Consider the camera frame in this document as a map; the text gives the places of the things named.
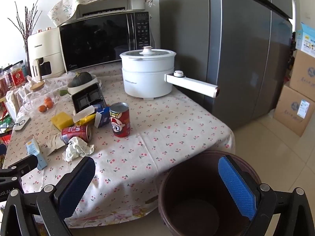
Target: refrigerator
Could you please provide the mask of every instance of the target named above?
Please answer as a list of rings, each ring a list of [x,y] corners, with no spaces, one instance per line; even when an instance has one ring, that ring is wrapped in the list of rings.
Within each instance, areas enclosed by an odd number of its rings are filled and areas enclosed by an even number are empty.
[[[161,48],[175,70],[218,85],[217,98],[181,89],[230,128],[275,108],[292,38],[292,0],[159,0]]]

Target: microwave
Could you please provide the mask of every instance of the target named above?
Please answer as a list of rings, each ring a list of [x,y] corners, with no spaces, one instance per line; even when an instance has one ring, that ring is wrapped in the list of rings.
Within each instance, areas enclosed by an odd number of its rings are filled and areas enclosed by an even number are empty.
[[[59,30],[66,72],[118,61],[123,52],[151,45],[147,11],[89,15]]]

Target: glass teapot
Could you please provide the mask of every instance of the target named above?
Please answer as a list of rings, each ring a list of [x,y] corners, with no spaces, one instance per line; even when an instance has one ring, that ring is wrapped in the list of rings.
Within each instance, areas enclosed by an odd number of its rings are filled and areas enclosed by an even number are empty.
[[[53,92],[45,86],[44,81],[35,83],[30,87],[31,93],[23,98],[23,107],[30,112],[46,112],[55,106],[57,98]]]

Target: wooden lid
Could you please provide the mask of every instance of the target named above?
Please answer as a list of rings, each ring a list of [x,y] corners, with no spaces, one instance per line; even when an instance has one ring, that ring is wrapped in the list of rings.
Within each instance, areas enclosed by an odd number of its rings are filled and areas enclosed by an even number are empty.
[[[38,91],[38,90],[41,90],[43,87],[44,87],[45,83],[44,81],[40,81],[38,83],[35,83],[34,85],[32,85],[30,87],[30,90],[31,91]]]

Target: teapot handle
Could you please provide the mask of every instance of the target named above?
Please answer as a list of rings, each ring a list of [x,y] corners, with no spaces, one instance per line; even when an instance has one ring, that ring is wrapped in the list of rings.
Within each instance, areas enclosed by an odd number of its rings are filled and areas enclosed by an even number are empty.
[[[23,98],[23,101],[22,101],[23,107],[24,107],[25,110],[27,110],[27,111],[31,111],[31,110],[32,110],[32,108],[27,109],[26,106],[25,106],[25,104],[27,104],[27,103],[30,102],[30,99],[29,99],[27,96],[28,96],[28,95],[31,95],[31,94],[32,94],[32,92],[31,92],[31,93],[28,93],[28,94]]]

